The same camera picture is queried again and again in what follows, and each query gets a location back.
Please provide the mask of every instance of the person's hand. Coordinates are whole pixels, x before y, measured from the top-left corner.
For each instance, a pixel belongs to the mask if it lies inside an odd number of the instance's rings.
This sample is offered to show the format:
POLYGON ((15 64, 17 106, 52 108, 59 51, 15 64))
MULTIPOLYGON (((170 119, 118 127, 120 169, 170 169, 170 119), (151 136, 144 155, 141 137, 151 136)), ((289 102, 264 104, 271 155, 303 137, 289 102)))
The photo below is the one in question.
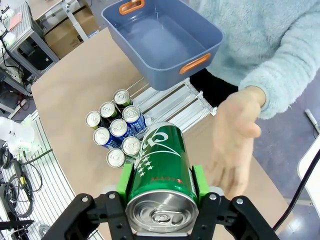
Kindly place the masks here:
POLYGON ((261 135, 255 120, 265 101, 262 89, 249 86, 231 94, 217 109, 207 167, 213 186, 222 188, 228 199, 242 195, 248 185, 254 138, 261 135))

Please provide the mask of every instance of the pink paper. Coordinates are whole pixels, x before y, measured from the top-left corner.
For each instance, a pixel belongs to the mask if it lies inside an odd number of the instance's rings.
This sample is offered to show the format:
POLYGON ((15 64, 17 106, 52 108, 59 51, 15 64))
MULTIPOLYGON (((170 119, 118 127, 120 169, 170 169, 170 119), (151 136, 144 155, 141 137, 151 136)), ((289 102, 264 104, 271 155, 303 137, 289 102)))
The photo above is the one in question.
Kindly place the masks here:
POLYGON ((13 17, 10 18, 10 25, 9 25, 9 31, 13 29, 15 26, 17 26, 22 21, 22 14, 21 12, 17 13, 13 17))

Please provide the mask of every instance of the orange handle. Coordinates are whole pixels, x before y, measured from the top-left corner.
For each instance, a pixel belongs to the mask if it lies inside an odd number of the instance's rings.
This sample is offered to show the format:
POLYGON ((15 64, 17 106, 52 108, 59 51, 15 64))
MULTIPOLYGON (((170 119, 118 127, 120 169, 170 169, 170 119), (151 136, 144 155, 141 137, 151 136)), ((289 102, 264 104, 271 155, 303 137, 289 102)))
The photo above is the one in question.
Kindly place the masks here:
POLYGON ((125 4, 122 4, 119 7, 119 13, 121 15, 125 15, 128 13, 133 12, 134 10, 140 9, 145 5, 145 0, 138 0, 135 2, 132 2, 131 0, 125 4))
POLYGON ((210 58, 211 54, 207 53, 206 55, 203 55, 201 57, 199 57, 198 59, 189 62, 188 64, 184 65, 179 73, 180 74, 185 74, 186 72, 188 72, 191 69, 194 69, 195 67, 199 66, 200 64, 204 63, 205 61, 207 61, 210 58))

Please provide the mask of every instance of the person's arm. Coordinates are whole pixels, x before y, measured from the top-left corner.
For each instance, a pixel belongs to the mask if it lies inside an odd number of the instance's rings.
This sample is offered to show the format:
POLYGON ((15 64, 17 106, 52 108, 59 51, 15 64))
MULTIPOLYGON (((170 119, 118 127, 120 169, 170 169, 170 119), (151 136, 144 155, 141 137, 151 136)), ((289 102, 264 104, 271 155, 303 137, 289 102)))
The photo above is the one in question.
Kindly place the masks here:
POLYGON ((320 67, 320 3, 301 16, 282 37, 274 56, 250 72, 239 91, 256 86, 265 93, 260 118, 287 110, 320 67))

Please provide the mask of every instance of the storage container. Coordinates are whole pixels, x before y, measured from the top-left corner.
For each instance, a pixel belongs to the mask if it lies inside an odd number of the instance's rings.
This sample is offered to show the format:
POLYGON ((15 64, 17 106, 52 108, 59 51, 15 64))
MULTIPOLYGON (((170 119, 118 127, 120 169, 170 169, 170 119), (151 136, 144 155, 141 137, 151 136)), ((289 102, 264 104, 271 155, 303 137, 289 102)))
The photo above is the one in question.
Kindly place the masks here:
POLYGON ((209 66, 223 39, 214 24, 180 0, 121 0, 101 15, 113 40, 156 90, 209 66))

